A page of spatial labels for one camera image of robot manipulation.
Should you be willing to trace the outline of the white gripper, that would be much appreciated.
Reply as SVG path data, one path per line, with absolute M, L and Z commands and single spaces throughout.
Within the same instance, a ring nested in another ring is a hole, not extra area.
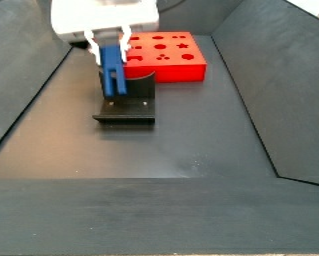
M 133 32 L 156 31 L 160 27 L 157 0 L 51 0 L 51 25 L 59 38 L 70 43 L 88 39 L 98 66 L 101 48 L 94 39 L 120 40 L 124 62 L 128 62 Z

